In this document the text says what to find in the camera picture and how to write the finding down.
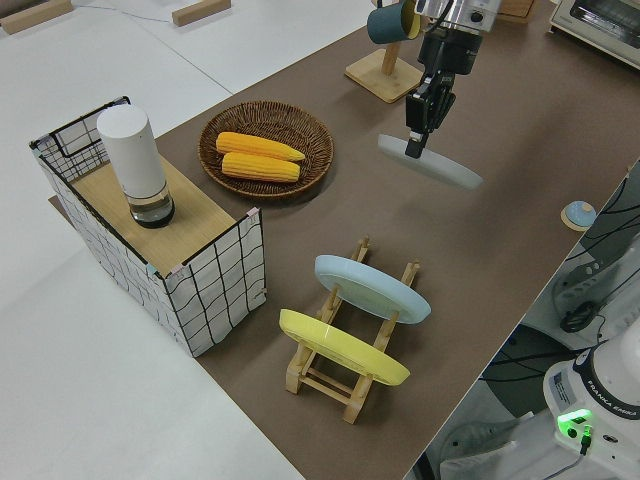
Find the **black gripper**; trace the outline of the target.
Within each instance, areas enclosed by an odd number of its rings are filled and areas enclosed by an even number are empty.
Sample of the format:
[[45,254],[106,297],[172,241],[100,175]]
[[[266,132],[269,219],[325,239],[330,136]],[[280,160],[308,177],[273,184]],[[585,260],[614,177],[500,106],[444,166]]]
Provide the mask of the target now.
[[418,56],[424,66],[419,86],[405,97],[410,128],[405,154],[420,157],[430,135],[443,123],[455,103],[457,75],[468,75],[481,46],[481,36],[462,30],[426,33]]

